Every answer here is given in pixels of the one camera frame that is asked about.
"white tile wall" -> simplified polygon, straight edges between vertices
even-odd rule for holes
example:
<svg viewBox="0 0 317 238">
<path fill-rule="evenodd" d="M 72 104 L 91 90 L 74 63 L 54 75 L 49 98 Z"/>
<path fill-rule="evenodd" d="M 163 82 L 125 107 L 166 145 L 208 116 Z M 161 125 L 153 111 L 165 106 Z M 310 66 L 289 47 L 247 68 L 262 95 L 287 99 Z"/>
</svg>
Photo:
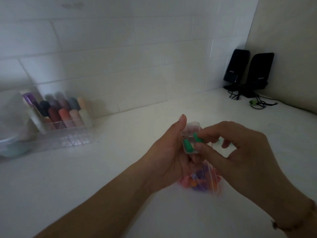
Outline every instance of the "white tile wall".
<svg viewBox="0 0 317 238">
<path fill-rule="evenodd" d="M 218 88 L 258 0 L 0 0 L 0 90 L 83 96 L 95 117 Z"/>
</svg>

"wall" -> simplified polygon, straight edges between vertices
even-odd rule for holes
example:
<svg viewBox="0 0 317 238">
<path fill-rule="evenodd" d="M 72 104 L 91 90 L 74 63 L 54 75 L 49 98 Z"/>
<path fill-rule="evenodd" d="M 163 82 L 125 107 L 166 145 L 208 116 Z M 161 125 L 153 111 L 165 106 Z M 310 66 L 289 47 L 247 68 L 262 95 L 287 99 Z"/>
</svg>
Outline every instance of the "wall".
<svg viewBox="0 0 317 238">
<path fill-rule="evenodd" d="M 259 0 L 246 49 L 274 52 L 263 94 L 317 113 L 317 0 Z"/>
<path fill-rule="evenodd" d="M 0 0 L 0 90 L 101 117 L 223 85 L 258 0 Z"/>
</svg>

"white desk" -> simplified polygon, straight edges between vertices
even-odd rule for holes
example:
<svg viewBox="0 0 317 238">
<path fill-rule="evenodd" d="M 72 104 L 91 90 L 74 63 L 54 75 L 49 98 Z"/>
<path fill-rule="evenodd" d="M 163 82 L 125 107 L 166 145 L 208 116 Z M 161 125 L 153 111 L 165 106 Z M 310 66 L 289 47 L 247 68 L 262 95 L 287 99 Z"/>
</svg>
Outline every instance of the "white desk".
<svg viewBox="0 0 317 238">
<path fill-rule="evenodd" d="M 228 96 L 216 89 L 100 118 L 92 144 L 0 161 L 0 237 L 37 234 L 143 156 L 182 113 L 202 127 L 233 120 L 265 132 L 283 171 L 316 200 L 317 116 L 281 103 L 255 110 Z M 267 214 L 223 185 L 219 197 L 177 184 L 158 192 L 126 237 L 283 237 Z"/>
</svg>

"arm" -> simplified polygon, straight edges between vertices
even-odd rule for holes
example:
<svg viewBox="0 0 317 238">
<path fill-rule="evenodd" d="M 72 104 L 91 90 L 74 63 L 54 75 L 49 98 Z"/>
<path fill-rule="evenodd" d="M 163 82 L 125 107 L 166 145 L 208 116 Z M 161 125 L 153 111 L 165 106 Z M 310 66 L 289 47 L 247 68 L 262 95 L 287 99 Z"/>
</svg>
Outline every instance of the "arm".
<svg viewBox="0 0 317 238">
<path fill-rule="evenodd" d="M 152 193 L 201 168 L 182 149 L 185 126 L 182 115 L 140 160 L 35 238 L 119 237 Z"/>
<path fill-rule="evenodd" d="M 281 228 L 290 228 L 302 220 L 303 225 L 290 238 L 316 237 L 317 213 L 311 211 L 311 200 L 295 188 L 281 171 L 264 134 L 234 122 L 221 122 L 198 133 L 206 142 L 224 138 L 223 148 L 233 143 L 237 148 L 224 158 L 207 144 L 197 143 L 196 159 L 206 159 L 240 194 L 267 212 Z"/>
</svg>

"bracelet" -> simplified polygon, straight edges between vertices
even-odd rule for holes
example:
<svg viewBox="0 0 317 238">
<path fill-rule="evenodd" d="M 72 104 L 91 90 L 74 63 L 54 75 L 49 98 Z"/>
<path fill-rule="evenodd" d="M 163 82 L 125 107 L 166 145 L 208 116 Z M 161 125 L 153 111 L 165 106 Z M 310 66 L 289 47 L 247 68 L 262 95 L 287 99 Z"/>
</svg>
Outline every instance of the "bracelet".
<svg viewBox="0 0 317 238">
<path fill-rule="evenodd" d="M 308 212 L 308 214 L 300 222 L 298 222 L 297 224 L 295 224 L 295 225 L 293 225 L 291 227 L 282 228 L 282 227 L 279 227 L 278 224 L 275 221 L 272 221 L 273 228 L 275 230 L 276 229 L 280 229 L 282 231 L 287 231 L 287 232 L 290 232 L 290 231 L 297 230 L 297 229 L 301 228 L 304 225 L 304 222 L 306 220 L 310 219 L 312 217 L 314 211 L 316 210 L 315 201 L 313 201 L 312 199 L 310 199 L 310 201 L 311 201 L 310 211 Z"/>
</svg>

